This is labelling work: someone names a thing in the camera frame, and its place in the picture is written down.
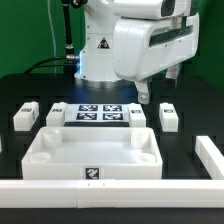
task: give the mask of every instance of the white box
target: white box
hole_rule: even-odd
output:
[[[24,103],[13,117],[15,131],[30,131],[39,116],[39,105],[37,102]]]
[[[65,110],[67,103],[54,103],[46,118],[48,127],[62,127],[65,124]]]
[[[33,180],[161,179],[162,159],[150,128],[45,127],[22,170]]]
[[[140,104],[129,104],[128,110],[130,127],[146,127],[146,117]]]
[[[164,132],[178,132],[179,118],[173,104],[161,103],[159,118]]]

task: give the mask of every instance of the green backdrop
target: green backdrop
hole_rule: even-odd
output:
[[[184,63],[183,67],[185,74],[202,77],[222,93],[224,93],[223,9],[223,0],[199,0],[199,49],[197,55]],[[57,55],[64,55],[65,38],[61,0],[51,0],[51,12]],[[71,8],[70,12],[74,47],[75,51],[79,52],[85,41],[83,9]],[[1,1],[0,77],[23,72],[34,63],[52,56],[53,45],[47,0]]]

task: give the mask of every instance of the tabletop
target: tabletop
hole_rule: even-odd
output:
[[[210,179],[195,153],[198,135],[209,136],[224,152],[224,95],[195,76],[180,76],[177,87],[167,88],[162,75],[151,83],[152,102],[142,105],[147,127],[154,130],[163,159],[163,179]],[[29,132],[15,132],[13,116],[24,102],[39,103],[40,115]],[[52,105],[129,104],[137,102],[134,85],[113,89],[75,86],[70,77],[57,74],[12,74],[0,79],[0,179],[22,179],[21,160]],[[175,106],[176,133],[163,132],[159,104]],[[223,223],[223,209],[202,208],[104,208],[104,209],[0,209],[5,223]]]

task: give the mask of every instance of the warning label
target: warning label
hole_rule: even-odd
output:
[[[105,37],[101,40],[98,48],[99,49],[110,49],[109,44],[107,43],[107,40]]]

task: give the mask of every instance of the white tray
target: white tray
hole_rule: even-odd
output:
[[[26,180],[161,179],[150,128],[42,128],[22,160]]]

